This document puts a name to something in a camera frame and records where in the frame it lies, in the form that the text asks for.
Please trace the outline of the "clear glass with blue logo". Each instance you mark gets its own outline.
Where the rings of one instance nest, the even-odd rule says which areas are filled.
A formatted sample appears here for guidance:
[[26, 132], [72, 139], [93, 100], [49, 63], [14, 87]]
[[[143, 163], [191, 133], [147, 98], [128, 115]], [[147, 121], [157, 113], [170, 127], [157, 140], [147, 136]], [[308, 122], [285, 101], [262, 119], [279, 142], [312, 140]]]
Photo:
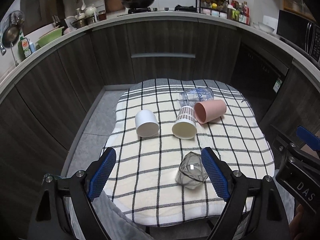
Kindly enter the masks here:
[[175, 177], [176, 183], [190, 190], [202, 185], [208, 174], [202, 164], [201, 155], [189, 152], [181, 161]]

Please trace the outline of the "white cup with dotted pattern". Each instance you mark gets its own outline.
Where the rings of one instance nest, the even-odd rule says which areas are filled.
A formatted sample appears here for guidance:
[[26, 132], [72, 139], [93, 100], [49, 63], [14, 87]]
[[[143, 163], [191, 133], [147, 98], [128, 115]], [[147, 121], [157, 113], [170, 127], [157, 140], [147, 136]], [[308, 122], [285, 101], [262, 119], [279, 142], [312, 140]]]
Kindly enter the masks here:
[[178, 139], [193, 139], [197, 133], [196, 119], [193, 107], [181, 107], [177, 119], [172, 126], [172, 133]]

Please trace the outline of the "pink plastic cup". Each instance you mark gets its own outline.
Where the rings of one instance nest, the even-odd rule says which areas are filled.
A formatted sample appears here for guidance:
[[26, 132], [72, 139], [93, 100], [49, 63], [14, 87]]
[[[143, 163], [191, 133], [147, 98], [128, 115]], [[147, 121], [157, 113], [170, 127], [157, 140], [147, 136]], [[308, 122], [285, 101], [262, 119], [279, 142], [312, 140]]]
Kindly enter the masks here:
[[197, 102], [194, 111], [197, 121], [205, 124], [223, 116], [227, 112], [227, 106], [223, 100], [207, 100]]

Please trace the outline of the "white plain cup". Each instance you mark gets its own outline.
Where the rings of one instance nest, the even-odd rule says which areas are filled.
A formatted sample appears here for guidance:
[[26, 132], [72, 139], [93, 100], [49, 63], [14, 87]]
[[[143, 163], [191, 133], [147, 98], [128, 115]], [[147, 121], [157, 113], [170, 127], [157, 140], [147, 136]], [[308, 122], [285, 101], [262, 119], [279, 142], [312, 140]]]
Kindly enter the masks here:
[[136, 114], [135, 125], [137, 135], [142, 138], [154, 136], [159, 131], [157, 119], [148, 109], [143, 109]]

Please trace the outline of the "grey cloth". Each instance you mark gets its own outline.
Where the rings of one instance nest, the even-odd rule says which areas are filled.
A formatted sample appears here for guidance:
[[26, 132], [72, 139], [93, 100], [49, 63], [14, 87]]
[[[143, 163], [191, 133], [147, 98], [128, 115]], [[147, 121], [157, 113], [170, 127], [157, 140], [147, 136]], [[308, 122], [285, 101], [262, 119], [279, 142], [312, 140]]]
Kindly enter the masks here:
[[111, 239], [153, 239], [127, 218], [104, 191], [93, 200], [92, 206]]

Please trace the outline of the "white black checkered cloth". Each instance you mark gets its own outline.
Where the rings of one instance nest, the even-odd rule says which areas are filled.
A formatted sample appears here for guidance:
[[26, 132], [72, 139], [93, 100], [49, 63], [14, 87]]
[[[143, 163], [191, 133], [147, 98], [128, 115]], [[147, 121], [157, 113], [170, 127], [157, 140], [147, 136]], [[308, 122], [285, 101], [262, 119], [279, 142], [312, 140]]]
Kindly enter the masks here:
[[[197, 125], [193, 139], [172, 133], [183, 90], [209, 87], [227, 106], [225, 115]], [[135, 116], [152, 111], [159, 124], [156, 135], [136, 133]], [[249, 178], [274, 175], [274, 157], [253, 110], [235, 88], [214, 80], [178, 81], [153, 79], [127, 90], [116, 106], [116, 125], [106, 142], [115, 149], [116, 164], [104, 187], [108, 198], [129, 219], [140, 225], [170, 226], [188, 220], [218, 216], [225, 202], [209, 180], [194, 190], [175, 181], [178, 167], [189, 153], [210, 147], [231, 169]]]

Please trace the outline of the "clear glass with blue print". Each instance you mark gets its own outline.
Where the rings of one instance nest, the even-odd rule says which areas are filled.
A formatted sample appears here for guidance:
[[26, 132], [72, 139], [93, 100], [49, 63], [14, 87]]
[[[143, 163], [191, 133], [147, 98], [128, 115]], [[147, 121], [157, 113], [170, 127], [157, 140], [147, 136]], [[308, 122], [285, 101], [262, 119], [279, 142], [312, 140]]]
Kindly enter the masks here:
[[189, 90], [184, 90], [180, 92], [177, 96], [177, 100], [180, 106], [190, 106], [194, 107], [196, 103], [201, 101], [208, 101], [214, 99], [213, 91], [208, 88], [194, 88]]

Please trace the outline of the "black microwave oven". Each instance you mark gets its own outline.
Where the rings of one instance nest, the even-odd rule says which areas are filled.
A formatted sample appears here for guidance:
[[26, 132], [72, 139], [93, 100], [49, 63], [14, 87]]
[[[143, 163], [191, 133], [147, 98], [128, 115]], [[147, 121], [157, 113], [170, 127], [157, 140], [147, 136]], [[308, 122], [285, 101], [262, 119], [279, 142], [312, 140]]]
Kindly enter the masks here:
[[302, 16], [280, 10], [277, 35], [304, 51], [319, 64], [319, 26]]

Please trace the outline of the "glass bowl on counter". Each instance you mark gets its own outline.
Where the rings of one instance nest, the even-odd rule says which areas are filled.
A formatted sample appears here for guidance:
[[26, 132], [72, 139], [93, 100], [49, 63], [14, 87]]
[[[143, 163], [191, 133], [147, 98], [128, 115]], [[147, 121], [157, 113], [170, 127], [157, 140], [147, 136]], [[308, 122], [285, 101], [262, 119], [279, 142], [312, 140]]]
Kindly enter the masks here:
[[262, 22], [258, 23], [259, 29], [267, 34], [272, 34], [274, 32], [274, 28], [269, 25], [266, 25]]

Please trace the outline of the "green dish soap bottle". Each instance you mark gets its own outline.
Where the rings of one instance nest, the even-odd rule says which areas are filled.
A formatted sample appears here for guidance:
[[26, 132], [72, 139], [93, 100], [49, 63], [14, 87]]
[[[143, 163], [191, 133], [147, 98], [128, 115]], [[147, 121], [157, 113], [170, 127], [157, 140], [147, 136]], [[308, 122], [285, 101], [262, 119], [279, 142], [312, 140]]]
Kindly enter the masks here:
[[19, 47], [20, 55], [21, 57], [23, 57], [23, 59], [28, 58], [32, 54], [30, 43], [27, 38], [21, 37], [18, 47]]

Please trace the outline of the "green plastic basin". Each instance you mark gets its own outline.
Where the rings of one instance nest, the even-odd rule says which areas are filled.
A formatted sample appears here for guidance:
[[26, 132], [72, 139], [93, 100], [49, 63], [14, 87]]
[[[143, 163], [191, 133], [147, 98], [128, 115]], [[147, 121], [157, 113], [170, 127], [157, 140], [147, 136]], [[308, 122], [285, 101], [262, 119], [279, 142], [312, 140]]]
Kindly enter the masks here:
[[48, 43], [54, 41], [55, 39], [62, 36], [62, 32], [64, 31], [64, 27], [55, 27], [53, 30], [49, 31], [48, 33], [42, 35], [36, 44], [42, 48]]

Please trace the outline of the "hanging steel pan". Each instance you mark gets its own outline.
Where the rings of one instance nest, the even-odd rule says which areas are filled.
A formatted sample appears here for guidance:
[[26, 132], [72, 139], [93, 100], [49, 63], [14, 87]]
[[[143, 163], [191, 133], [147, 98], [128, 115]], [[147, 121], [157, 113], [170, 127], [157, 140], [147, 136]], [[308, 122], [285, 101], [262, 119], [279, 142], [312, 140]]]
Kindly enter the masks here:
[[14, 46], [24, 25], [24, 13], [15, 10], [10, 13], [2, 24], [2, 44], [5, 48]]

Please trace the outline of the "gas stove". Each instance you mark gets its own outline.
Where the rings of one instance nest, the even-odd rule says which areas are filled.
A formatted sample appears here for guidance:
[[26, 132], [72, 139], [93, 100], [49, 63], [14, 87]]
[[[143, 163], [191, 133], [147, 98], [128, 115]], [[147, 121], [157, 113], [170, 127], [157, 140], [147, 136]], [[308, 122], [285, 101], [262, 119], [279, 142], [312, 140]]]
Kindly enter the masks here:
[[157, 12], [157, 11], [183, 11], [183, 12], [197, 12], [196, 7], [194, 6], [181, 6], [181, 5], [176, 5], [174, 8], [170, 7], [163, 7], [163, 8], [138, 8], [138, 9], [129, 9], [128, 14], [136, 14], [136, 13], [141, 13], [141, 12]]

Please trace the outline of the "white teapot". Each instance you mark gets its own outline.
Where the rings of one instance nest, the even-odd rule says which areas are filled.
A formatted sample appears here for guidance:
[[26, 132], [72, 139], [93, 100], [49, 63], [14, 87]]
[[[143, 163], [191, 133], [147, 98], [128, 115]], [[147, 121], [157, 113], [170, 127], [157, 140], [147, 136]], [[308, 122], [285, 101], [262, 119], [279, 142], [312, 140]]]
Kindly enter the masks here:
[[91, 5], [91, 6], [88, 6], [86, 9], [85, 9], [85, 16], [86, 17], [92, 17], [95, 15], [95, 13], [97, 12], [97, 9], [94, 5]]

